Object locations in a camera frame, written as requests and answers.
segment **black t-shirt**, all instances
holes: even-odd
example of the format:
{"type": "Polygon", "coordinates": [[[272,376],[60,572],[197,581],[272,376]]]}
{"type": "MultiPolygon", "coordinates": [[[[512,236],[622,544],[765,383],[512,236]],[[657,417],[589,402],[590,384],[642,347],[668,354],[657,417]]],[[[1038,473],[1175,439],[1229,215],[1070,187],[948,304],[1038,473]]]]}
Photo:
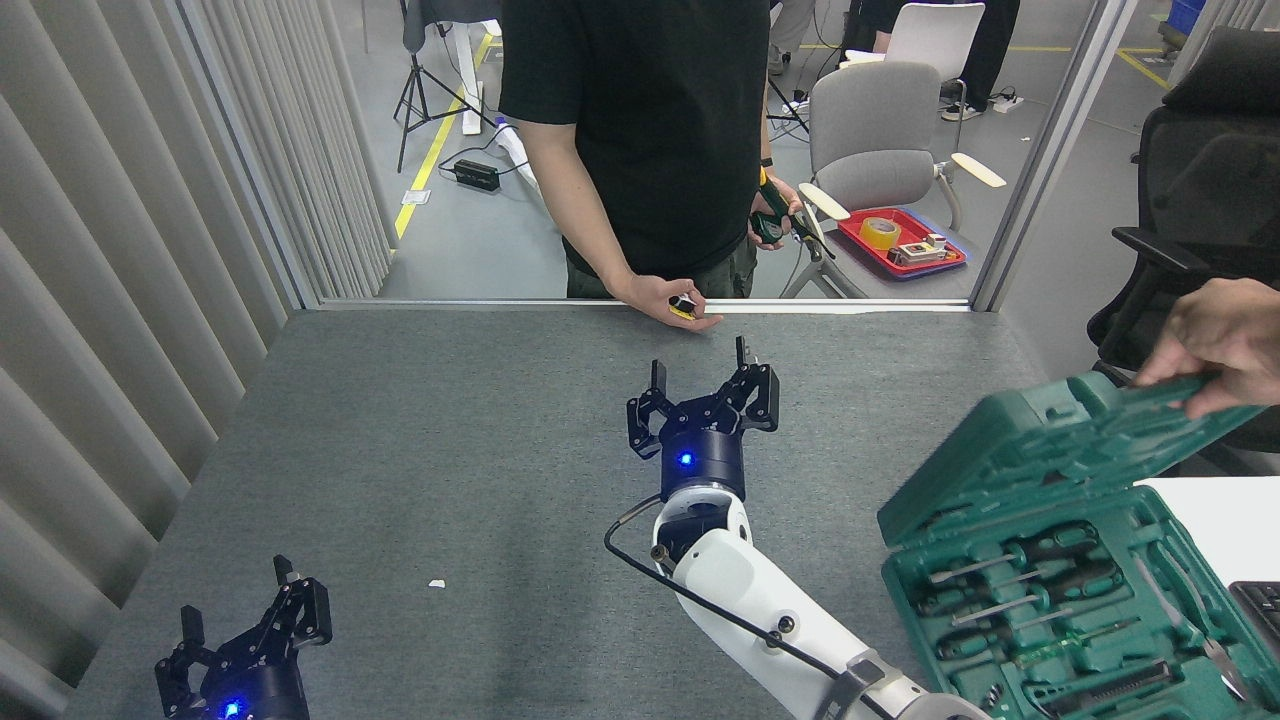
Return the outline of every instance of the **black t-shirt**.
{"type": "Polygon", "coordinates": [[[579,155],[636,273],[689,277],[745,236],[768,10],[767,0],[503,0],[499,108],[577,123],[579,155]]]}

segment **dark pants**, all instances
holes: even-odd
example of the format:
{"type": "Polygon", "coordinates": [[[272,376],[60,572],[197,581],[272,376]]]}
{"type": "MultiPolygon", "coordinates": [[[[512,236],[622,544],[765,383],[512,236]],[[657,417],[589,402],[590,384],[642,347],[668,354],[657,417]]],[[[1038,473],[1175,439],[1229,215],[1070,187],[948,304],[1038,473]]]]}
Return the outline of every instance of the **dark pants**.
{"type": "Polygon", "coordinates": [[[1014,37],[1014,23],[1018,22],[1020,0],[986,0],[987,9],[982,13],[978,32],[973,36],[969,60],[964,64],[960,79],[969,86],[969,105],[975,110],[987,109],[987,99],[1000,77],[1005,64],[1009,41],[1014,37]]]}
{"type": "MultiPolygon", "coordinates": [[[[608,300],[612,296],[604,290],[600,278],[579,270],[566,260],[568,282],[564,286],[566,297],[585,300],[608,300]]],[[[732,255],[709,270],[692,277],[694,286],[703,297],[750,297],[751,279],[755,274],[755,243],[744,238],[732,255]]]]}
{"type": "MultiPolygon", "coordinates": [[[[916,0],[942,3],[942,0],[916,0]]],[[[969,60],[960,73],[960,79],[969,86],[968,102],[978,110],[987,109],[987,99],[1000,77],[1005,64],[1009,41],[1014,37],[1014,23],[1018,22],[1020,0],[983,0],[987,9],[982,13],[978,32],[969,49],[969,60]]],[[[852,0],[849,24],[845,27],[845,47],[870,50],[874,32],[893,32],[893,22],[906,0],[852,0]]]]}

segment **white paper scrap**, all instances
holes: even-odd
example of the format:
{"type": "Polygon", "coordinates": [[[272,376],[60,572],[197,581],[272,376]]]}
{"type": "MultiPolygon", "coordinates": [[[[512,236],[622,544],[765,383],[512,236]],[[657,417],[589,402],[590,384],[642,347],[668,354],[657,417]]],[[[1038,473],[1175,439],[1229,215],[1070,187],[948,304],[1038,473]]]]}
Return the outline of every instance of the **white paper scrap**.
{"type": "Polygon", "coordinates": [[[431,196],[430,190],[406,190],[401,205],[422,205],[431,196]]]}

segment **curtain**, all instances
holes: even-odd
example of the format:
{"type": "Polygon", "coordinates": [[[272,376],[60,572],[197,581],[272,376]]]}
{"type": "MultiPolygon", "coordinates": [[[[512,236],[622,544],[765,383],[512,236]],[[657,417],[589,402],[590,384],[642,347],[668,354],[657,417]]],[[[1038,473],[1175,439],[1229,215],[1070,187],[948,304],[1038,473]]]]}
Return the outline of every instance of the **curtain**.
{"type": "Polygon", "coordinates": [[[328,3],[178,4],[251,158],[251,174],[287,228],[291,264],[328,299],[372,297],[390,266],[390,215],[356,108],[328,3]]]}
{"type": "Polygon", "coordinates": [[[1174,60],[1169,85],[1178,85],[1183,79],[1204,49],[1210,31],[1217,26],[1280,31],[1280,0],[1207,0],[1196,19],[1196,27],[1174,60]]]}
{"type": "Polygon", "coordinates": [[[183,37],[0,1],[0,717],[61,711],[296,304],[183,37]]]}

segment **red tray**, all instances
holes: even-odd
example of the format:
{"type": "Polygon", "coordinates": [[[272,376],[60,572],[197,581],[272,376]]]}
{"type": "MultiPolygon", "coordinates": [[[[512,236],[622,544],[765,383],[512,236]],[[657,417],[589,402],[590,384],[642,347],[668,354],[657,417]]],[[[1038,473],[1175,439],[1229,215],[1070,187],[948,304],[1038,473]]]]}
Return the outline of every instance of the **red tray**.
{"type": "Polygon", "coordinates": [[[888,270],[891,275],[902,281],[918,278],[929,273],[937,273],[948,268],[959,268],[969,259],[965,251],[956,243],[954,234],[934,227],[932,223],[906,208],[872,208],[870,210],[858,210],[856,213],[852,213],[847,220],[837,223],[837,227],[840,227],[840,231],[850,241],[852,241],[854,245],[867,252],[867,255],[870,255],[882,268],[888,270]],[[886,220],[897,223],[897,225],[902,228],[902,234],[899,237],[897,245],[922,242],[929,236],[929,233],[941,234],[947,238],[947,256],[942,260],[922,263],[909,268],[899,265],[888,259],[888,252],[886,250],[877,250],[859,237],[858,233],[861,231],[863,220],[867,218],[884,218],[886,220]]]}

